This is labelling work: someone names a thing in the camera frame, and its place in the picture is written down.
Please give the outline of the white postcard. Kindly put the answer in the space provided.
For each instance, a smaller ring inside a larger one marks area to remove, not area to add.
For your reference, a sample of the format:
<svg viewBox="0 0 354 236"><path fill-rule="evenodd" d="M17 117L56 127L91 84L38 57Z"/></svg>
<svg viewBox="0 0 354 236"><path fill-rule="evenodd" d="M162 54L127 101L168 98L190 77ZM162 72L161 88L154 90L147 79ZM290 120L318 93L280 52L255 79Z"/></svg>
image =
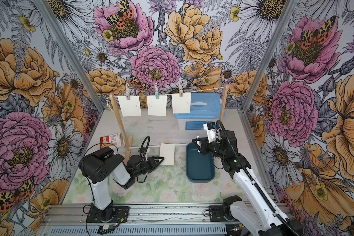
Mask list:
<svg viewBox="0 0 354 236"><path fill-rule="evenodd" d="M175 145L174 144L160 144L160 157L163 157L162 165L174 165L175 162Z"/></svg>
<svg viewBox="0 0 354 236"><path fill-rule="evenodd" d="M135 117L141 116L140 99L137 96L130 96L127 99L126 96L117 97L123 117Z"/></svg>
<svg viewBox="0 0 354 236"><path fill-rule="evenodd" d="M175 93L171 95L174 114L188 114L191 107L191 93Z"/></svg>
<svg viewBox="0 0 354 236"><path fill-rule="evenodd" d="M156 98L155 95L147 96L147 110L149 116L166 116L167 111L167 96L160 95Z"/></svg>

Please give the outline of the pink clothespin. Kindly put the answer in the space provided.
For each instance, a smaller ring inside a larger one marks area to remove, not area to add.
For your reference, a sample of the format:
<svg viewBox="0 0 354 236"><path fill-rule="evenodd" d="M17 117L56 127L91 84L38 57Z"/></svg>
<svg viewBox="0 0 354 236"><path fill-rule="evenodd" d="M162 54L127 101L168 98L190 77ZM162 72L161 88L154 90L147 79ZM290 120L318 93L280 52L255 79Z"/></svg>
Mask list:
<svg viewBox="0 0 354 236"><path fill-rule="evenodd" d="M179 96L183 97L183 86L182 86L182 83L179 83Z"/></svg>

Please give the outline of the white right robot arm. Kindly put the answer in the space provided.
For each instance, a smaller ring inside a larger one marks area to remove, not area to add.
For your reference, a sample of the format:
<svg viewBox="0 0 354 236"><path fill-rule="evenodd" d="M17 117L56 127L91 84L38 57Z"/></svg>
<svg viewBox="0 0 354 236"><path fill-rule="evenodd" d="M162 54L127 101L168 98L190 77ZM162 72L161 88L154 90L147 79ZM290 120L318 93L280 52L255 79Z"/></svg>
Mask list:
<svg viewBox="0 0 354 236"><path fill-rule="evenodd" d="M247 159L239 153L233 131L208 131L192 140L201 154L219 157L224 170L245 192L252 207L239 196L223 201L226 217L239 221L253 236L301 236L300 222L284 213L257 180Z"/></svg>

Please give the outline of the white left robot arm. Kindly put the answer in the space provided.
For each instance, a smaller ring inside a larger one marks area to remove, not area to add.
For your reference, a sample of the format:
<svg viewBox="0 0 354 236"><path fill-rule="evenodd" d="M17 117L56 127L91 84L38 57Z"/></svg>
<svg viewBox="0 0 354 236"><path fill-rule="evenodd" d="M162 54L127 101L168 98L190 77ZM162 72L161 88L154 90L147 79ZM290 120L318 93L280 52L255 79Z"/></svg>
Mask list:
<svg viewBox="0 0 354 236"><path fill-rule="evenodd" d="M148 157L145 148L138 155L132 155L127 163L121 154L115 154L105 147L87 154L79 163L82 175L88 179L92 191L92 207L88 213L88 222L113 222L115 218L114 202L109 194L109 179L112 178L123 189L129 189L140 175L155 171L164 161L164 157Z"/></svg>

